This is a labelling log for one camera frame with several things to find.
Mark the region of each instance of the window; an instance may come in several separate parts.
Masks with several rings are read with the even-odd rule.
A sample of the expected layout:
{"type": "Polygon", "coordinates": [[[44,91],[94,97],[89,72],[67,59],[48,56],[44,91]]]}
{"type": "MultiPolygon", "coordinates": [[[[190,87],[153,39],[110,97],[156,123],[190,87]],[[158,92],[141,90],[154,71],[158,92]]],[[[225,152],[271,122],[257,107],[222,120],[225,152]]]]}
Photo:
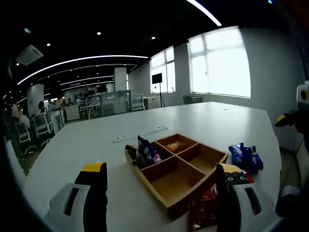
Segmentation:
{"type": "MultiPolygon", "coordinates": [[[[170,47],[151,58],[151,76],[162,73],[161,92],[176,91],[174,48],[170,47]]],[[[151,92],[160,93],[160,84],[152,84],[151,92]]]]}
{"type": "Polygon", "coordinates": [[[249,62],[238,27],[191,38],[189,55],[192,93],[250,98],[249,62]]]}
{"type": "Polygon", "coordinates": [[[126,75],[126,89],[129,90],[129,76],[126,75]]]}

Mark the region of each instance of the desk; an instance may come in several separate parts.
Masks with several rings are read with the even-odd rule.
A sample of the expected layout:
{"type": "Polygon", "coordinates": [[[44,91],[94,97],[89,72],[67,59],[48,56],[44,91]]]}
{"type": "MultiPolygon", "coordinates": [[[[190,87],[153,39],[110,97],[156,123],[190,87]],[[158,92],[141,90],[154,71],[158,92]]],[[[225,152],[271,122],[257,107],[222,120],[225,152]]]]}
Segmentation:
{"type": "Polygon", "coordinates": [[[255,145],[264,162],[264,170],[254,179],[276,205],[281,157],[266,111],[216,102],[137,111],[68,124],[47,144],[32,166],[24,195],[34,210],[43,216],[51,198],[66,183],[74,183],[85,164],[102,161],[107,163],[108,171],[106,219],[109,232],[186,232],[187,215],[170,222],[126,163],[125,145],[137,145],[137,139],[112,143],[112,139],[120,134],[151,130],[154,125],[169,129],[145,136],[150,141],[180,133],[227,153],[230,145],[241,142],[245,146],[255,145]]]}

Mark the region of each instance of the black ceiling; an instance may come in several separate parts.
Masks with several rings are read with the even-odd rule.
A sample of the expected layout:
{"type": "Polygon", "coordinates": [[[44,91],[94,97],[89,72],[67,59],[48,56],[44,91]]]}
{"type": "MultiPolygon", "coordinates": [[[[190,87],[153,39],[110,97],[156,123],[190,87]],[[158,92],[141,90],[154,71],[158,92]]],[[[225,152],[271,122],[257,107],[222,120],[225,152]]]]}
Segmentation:
{"type": "MultiPolygon", "coordinates": [[[[208,9],[223,27],[284,27],[283,19],[267,0],[198,2],[208,9]]],[[[27,3],[20,5],[18,9],[10,8],[8,14],[12,19],[8,30],[14,44],[10,49],[9,70],[12,81],[8,84],[7,94],[12,91],[17,100],[25,95],[31,84],[42,83],[45,94],[51,93],[50,97],[57,97],[64,87],[60,86],[62,83],[113,75],[113,69],[124,67],[123,64],[126,64],[127,71],[130,72],[149,59],[96,58],[70,62],[40,72],[16,86],[28,75],[50,65],[102,55],[151,57],[167,47],[184,43],[192,36],[218,28],[186,0],[44,1],[41,5],[27,3]],[[44,56],[28,66],[16,66],[16,57],[30,44],[38,48],[44,56]]],[[[94,83],[94,80],[98,81],[91,79],[85,83],[94,83]]],[[[111,78],[99,80],[112,81],[111,78]]]]}

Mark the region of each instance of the red snack bag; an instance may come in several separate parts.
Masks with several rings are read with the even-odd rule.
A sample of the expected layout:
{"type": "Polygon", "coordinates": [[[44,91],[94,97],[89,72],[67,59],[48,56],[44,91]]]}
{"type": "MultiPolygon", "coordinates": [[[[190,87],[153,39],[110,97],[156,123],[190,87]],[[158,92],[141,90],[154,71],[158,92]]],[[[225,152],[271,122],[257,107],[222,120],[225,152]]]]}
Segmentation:
{"type": "Polygon", "coordinates": [[[202,195],[189,204],[188,230],[195,231],[205,226],[217,224],[218,197],[214,184],[211,188],[202,191],[202,195]]]}

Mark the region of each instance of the ceiling light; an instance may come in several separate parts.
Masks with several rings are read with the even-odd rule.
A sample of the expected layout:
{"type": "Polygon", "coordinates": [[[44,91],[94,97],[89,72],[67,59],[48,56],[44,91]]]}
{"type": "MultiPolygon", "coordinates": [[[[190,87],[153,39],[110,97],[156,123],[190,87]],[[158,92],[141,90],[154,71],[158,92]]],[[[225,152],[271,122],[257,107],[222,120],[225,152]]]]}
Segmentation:
{"type": "Polygon", "coordinates": [[[187,0],[189,3],[194,5],[196,8],[198,8],[201,12],[203,12],[205,15],[208,16],[217,26],[222,26],[222,24],[208,11],[206,10],[201,4],[199,4],[195,0],[187,0]]]}
{"type": "Polygon", "coordinates": [[[29,30],[29,28],[25,28],[24,32],[27,33],[27,34],[31,34],[31,31],[29,30]]]}
{"type": "Polygon", "coordinates": [[[78,88],[78,87],[82,87],[82,86],[90,86],[90,85],[97,85],[97,84],[103,84],[103,83],[112,83],[113,81],[106,81],[106,82],[99,82],[99,83],[92,83],[92,84],[86,84],[86,85],[81,85],[81,86],[74,86],[74,87],[70,87],[70,88],[64,88],[61,91],[67,90],[67,89],[71,89],[71,88],[78,88]]]}
{"type": "Polygon", "coordinates": [[[62,86],[62,85],[71,84],[71,83],[74,83],[74,82],[85,81],[85,80],[91,80],[91,79],[98,79],[98,78],[104,78],[104,77],[113,77],[113,76],[91,77],[91,78],[82,79],[82,80],[77,80],[77,81],[70,81],[70,82],[67,82],[67,83],[60,84],[60,85],[62,86]]]}
{"type": "Polygon", "coordinates": [[[38,74],[40,72],[43,72],[47,69],[53,68],[55,66],[61,65],[61,64],[66,64],[66,63],[70,63],[70,62],[74,62],[74,61],[79,61],[79,60],[84,60],[84,59],[95,59],[95,58],[109,58],[109,57],[129,57],[129,58],[143,58],[143,59],[148,59],[149,57],[142,57],[142,56],[132,56],[132,55],[103,55],[103,56],[95,56],[95,57],[83,57],[83,58],[78,58],[78,59],[70,59],[61,63],[57,63],[57,64],[53,64],[51,66],[48,66],[46,68],[43,68],[41,70],[38,70],[36,72],[34,72],[33,74],[27,76],[26,78],[24,78],[23,80],[21,80],[20,82],[18,82],[17,84],[21,84],[24,81],[26,81],[28,78],[34,76],[35,74],[38,74]]]}

